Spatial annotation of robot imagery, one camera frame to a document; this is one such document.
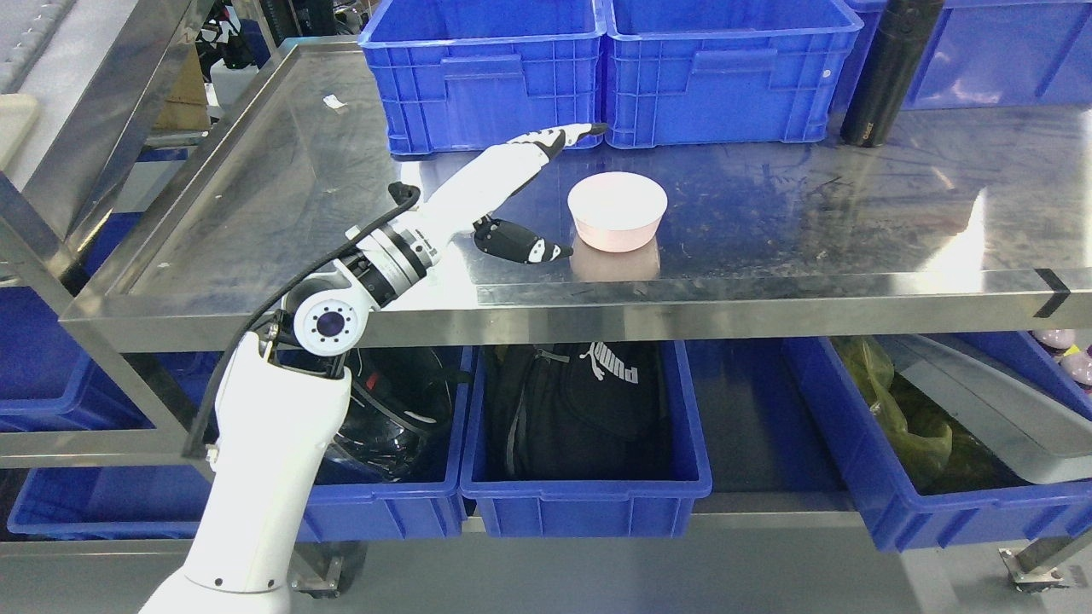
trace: black bag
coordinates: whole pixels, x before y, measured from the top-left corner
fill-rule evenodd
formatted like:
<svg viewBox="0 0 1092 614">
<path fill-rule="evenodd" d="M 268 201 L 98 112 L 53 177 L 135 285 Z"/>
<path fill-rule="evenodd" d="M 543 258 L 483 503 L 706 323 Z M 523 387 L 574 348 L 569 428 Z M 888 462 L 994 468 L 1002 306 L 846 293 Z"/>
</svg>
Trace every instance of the black bag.
<svg viewBox="0 0 1092 614">
<path fill-rule="evenodd" d="M 670 479 L 658 344 L 510 345 L 485 354 L 495 479 Z"/>
</svg>

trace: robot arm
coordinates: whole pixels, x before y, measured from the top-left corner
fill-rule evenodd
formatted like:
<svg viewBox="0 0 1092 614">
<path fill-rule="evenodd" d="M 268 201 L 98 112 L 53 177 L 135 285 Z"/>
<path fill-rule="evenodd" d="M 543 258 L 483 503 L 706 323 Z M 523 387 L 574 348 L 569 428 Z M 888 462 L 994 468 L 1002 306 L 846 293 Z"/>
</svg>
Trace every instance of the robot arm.
<svg viewBox="0 0 1092 614">
<path fill-rule="evenodd" d="M 603 125 L 571 125 L 494 145 L 417 208 L 380 225 L 355 249 L 289 291 L 264 334 L 247 332 L 216 395 L 216 472 L 197 536 L 181 569 L 142 614 L 285 614 L 288 562 L 319 463 L 349 402 L 341 356 L 364 334 L 368 314 L 394 300 L 436 264 L 452 237 L 475 228 L 475 244 L 518 262 L 571 253 L 489 214 L 567 145 Z M 356 228 L 347 235 L 355 237 Z M 289 342 L 331 358 L 324 374 L 276 363 Z"/>
</svg>

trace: black water bottle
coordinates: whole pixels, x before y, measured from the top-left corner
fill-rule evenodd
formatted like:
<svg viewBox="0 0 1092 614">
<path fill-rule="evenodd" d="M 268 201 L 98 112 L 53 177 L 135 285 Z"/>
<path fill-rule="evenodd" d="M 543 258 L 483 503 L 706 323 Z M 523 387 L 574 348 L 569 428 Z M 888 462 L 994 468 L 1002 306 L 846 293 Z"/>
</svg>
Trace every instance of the black water bottle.
<svg viewBox="0 0 1092 614">
<path fill-rule="evenodd" d="M 943 0 L 888 0 L 842 123 L 842 140 L 878 147 L 899 115 Z"/>
</svg>

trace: bowl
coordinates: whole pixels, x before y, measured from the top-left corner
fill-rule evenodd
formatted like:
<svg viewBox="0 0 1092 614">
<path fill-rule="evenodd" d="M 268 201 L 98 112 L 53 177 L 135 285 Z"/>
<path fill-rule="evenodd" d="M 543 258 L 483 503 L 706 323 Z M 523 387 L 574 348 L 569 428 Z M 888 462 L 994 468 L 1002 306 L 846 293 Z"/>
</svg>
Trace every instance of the bowl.
<svg viewBox="0 0 1092 614">
<path fill-rule="evenodd" d="M 656 236 L 667 211 L 667 192 L 634 173 L 600 173 L 569 191 L 577 234 L 589 246 L 610 252 L 639 249 Z"/>
</svg>

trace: stainless steel shelf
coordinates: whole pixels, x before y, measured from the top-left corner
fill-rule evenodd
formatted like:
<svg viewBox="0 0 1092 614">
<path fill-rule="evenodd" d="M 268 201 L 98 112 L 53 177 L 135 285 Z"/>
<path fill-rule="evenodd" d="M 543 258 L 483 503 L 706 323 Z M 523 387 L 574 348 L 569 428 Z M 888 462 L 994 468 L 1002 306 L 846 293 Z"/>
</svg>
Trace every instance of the stainless steel shelf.
<svg viewBox="0 0 1092 614">
<path fill-rule="evenodd" d="M 263 295 L 474 154 L 392 162 L 373 82 L 349 42 L 301 45 L 63 316 L 124 352 L 221 350 Z M 327 107 L 335 94 L 347 106 Z M 574 239 L 565 205 L 603 170 L 668 192 L 658 245 L 578 245 L 523 267 L 467 239 L 388 310 L 368 345 L 696 339 L 1092 324 L 1092 113 L 1081 107 L 903 114 L 887 146 L 834 138 L 566 152 L 500 214 Z M 1056 292 L 1069 294 L 1036 319 Z"/>
<path fill-rule="evenodd" d="M 86 280 L 81 258 L 211 5 L 78 1 L 20 85 L 38 101 L 40 116 L 0 174 L 0 274 L 17 275 L 55 311 L 67 308 Z M 183 462 L 179 416 L 192 408 L 158 363 L 127 359 L 93 330 L 73 336 L 155 428 L 2 434 L 0 468 Z"/>
</svg>

